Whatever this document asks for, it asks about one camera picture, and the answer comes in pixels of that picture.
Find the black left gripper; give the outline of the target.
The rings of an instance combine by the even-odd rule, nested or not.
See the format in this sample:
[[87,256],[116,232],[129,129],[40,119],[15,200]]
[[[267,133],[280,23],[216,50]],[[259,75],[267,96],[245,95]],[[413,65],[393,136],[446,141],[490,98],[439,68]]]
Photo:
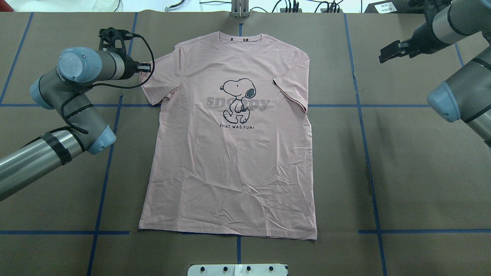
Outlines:
[[[134,33],[128,30],[105,28],[99,30],[98,36],[100,38],[100,51],[115,53],[121,58],[125,58],[128,56],[125,41],[132,40]],[[152,63],[137,63],[137,72],[151,73]]]

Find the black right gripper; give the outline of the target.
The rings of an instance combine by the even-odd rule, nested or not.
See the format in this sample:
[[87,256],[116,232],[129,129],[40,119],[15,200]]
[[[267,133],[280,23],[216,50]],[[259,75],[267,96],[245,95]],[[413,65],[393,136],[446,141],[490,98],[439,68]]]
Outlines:
[[412,37],[400,42],[396,40],[383,47],[379,52],[379,63],[383,64],[395,57],[409,56],[413,58],[419,54],[433,54],[442,49],[442,42],[437,39],[430,27],[418,27]]

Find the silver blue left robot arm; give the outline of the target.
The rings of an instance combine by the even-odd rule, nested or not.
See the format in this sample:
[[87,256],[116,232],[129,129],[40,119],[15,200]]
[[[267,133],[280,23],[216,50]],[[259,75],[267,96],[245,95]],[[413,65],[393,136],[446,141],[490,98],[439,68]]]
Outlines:
[[47,131],[1,159],[0,197],[16,192],[71,162],[84,152],[96,155],[116,141],[116,135],[86,93],[96,86],[115,87],[112,80],[128,80],[149,73],[151,63],[134,61],[125,41],[143,36],[113,27],[100,29],[99,48],[70,47],[59,56],[57,66],[30,87],[32,99],[55,110],[65,126]]

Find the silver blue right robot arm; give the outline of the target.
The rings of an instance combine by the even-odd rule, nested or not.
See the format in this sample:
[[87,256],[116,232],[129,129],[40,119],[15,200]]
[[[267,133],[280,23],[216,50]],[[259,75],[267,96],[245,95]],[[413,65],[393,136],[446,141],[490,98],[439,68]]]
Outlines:
[[[489,0],[410,0],[411,7],[422,7],[425,21],[410,39],[396,40],[380,50],[379,62],[396,57],[414,58],[434,54],[467,37],[481,33],[490,42],[491,4]],[[491,49],[463,63],[461,68],[439,84],[428,96],[429,106],[447,122],[463,121],[484,141],[491,144]]]

